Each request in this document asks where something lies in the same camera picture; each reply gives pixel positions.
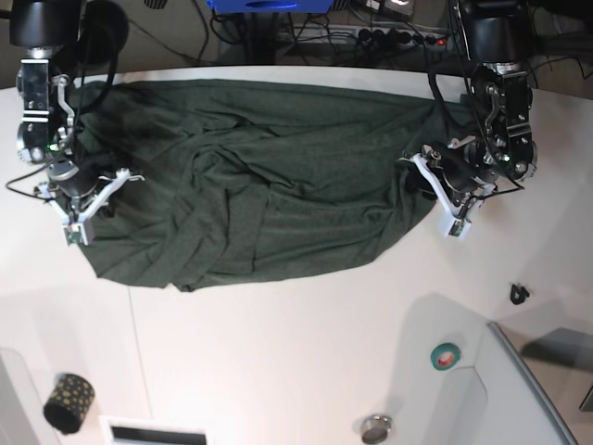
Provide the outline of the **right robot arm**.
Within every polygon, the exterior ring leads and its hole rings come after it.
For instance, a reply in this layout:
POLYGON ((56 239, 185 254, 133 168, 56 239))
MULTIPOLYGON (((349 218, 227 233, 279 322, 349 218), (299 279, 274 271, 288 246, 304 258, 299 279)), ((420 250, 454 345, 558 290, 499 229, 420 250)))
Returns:
POLYGON ((21 159, 46 172, 49 200, 65 198, 74 210, 90 205, 100 177, 78 143, 81 117, 97 109, 114 83, 129 35, 128 18, 113 1, 15 1, 2 12, 9 41, 25 49, 16 87, 23 106, 17 150, 21 159), (91 102, 79 89, 88 69, 107 66, 107 79, 91 102))

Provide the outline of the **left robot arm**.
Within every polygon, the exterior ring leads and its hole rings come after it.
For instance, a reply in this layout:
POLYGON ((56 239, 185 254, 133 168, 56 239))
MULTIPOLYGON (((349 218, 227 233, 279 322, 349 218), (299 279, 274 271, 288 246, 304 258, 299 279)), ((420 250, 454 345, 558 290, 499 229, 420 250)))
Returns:
POLYGON ((437 70, 430 69, 436 106, 455 135, 446 144, 421 149, 426 167, 412 168, 407 187, 435 200, 442 186, 453 204, 470 206, 501 195, 499 179, 510 182, 512 192, 524 190, 524 180, 536 170, 528 82, 535 36, 525 1, 450 1, 448 24, 455 54, 445 62, 461 72, 473 122, 453 117, 437 85, 437 70))

